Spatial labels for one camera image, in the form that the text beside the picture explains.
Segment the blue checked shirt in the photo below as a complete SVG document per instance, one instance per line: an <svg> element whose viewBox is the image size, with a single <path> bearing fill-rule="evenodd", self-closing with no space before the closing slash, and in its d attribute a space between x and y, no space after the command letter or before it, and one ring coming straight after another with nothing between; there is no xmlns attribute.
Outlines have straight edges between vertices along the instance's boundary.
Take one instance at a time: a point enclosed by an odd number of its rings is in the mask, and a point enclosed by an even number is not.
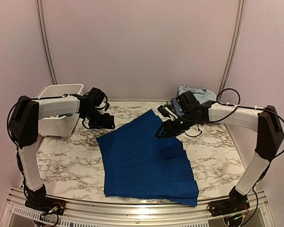
<svg viewBox="0 0 284 227"><path fill-rule="evenodd" d="M183 116L185 114L180 107L176 97L173 97L169 101L167 101L166 105L168 109L177 116Z"/></svg>

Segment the light blue garment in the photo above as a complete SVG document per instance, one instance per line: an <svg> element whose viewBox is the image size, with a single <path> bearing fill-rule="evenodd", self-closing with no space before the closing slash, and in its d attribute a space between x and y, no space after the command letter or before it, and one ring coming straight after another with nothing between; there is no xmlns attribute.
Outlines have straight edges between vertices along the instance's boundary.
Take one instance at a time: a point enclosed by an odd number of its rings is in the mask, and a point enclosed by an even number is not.
<svg viewBox="0 0 284 227"><path fill-rule="evenodd" d="M181 95L182 93L185 93L187 91L190 91L194 94L195 98L197 99L197 101L199 101L200 104L205 103L206 101L216 101L216 94L211 91L208 90L206 88L190 88L188 86L179 86L178 87L178 95Z"/></svg>

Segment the dark blue garment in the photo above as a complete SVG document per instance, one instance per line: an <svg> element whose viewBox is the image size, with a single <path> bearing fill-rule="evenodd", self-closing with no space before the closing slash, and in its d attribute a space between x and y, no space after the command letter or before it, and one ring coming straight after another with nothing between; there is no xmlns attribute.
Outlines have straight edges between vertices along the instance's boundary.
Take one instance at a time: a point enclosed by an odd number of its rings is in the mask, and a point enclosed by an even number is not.
<svg viewBox="0 0 284 227"><path fill-rule="evenodd" d="M166 199L197 206L199 189L183 143L159 139L162 120L148 110L115 131L97 138L107 197Z"/></svg>

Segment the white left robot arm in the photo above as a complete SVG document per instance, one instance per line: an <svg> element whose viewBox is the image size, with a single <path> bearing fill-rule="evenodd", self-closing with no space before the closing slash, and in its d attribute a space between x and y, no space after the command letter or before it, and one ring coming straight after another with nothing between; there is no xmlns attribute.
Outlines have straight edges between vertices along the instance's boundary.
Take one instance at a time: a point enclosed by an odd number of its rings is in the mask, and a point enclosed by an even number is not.
<svg viewBox="0 0 284 227"><path fill-rule="evenodd" d="M107 95L95 87L84 95L63 94L35 98L21 96L8 113L7 130L18 149L25 186L33 192L43 187L36 160L41 119L54 115L78 114L82 120L88 120L86 129L114 129L114 117L107 113L109 106Z"/></svg>

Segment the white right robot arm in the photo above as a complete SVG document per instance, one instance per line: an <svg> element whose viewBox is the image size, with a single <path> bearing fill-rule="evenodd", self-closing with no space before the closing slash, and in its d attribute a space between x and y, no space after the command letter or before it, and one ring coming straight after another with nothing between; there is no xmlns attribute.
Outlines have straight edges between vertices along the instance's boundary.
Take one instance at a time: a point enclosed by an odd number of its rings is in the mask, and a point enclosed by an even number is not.
<svg viewBox="0 0 284 227"><path fill-rule="evenodd" d="M232 190L236 194L225 201L225 208L230 212L243 205L242 195L249 193L271 163L284 153L284 118L274 105L243 105L240 96L235 104L219 98L201 103L187 91L160 105L158 111L166 121L159 126L157 138L177 137L198 124L224 124L250 133L254 150L249 152L249 164Z"/></svg>

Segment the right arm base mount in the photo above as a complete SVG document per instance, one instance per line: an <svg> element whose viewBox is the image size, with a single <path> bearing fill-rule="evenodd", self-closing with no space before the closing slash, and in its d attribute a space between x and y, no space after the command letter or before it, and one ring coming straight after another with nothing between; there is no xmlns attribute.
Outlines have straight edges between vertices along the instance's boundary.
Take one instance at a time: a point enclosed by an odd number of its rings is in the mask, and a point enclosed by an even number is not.
<svg viewBox="0 0 284 227"><path fill-rule="evenodd" d="M212 217L248 210L249 208L250 204L247 195L240 193L235 186L230 191L227 199L211 201L206 207Z"/></svg>

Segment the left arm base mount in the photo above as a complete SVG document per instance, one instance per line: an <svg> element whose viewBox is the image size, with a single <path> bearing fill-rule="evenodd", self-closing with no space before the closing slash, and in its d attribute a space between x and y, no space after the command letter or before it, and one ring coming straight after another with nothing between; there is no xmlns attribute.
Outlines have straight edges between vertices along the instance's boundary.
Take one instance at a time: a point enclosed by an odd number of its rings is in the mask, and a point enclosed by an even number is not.
<svg viewBox="0 0 284 227"><path fill-rule="evenodd" d="M26 184L24 184L23 191L26 198L26 207L42 211L45 214L49 214L51 211L58 215L63 215L66 201L46 196L46 188L44 184L36 191L30 190Z"/></svg>

